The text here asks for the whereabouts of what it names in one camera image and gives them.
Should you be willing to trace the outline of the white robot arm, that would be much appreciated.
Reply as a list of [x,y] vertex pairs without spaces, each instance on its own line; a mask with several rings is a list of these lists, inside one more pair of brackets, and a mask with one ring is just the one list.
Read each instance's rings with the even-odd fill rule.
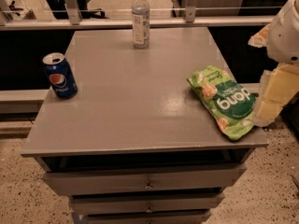
[[263,72],[253,109],[253,123],[265,127],[299,92],[299,0],[288,0],[271,23],[249,39],[249,45],[266,47],[268,57],[278,62],[272,72]]

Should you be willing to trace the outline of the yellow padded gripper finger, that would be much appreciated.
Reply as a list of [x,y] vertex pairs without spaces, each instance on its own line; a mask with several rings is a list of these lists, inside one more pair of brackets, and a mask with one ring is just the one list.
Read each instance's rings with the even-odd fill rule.
[[258,127],[265,127],[274,122],[283,107],[298,92],[298,64],[280,63],[273,71],[264,70],[253,109],[253,123]]
[[265,25],[265,27],[263,27],[258,33],[256,33],[249,39],[248,44],[255,48],[266,47],[268,45],[269,28],[269,24]]

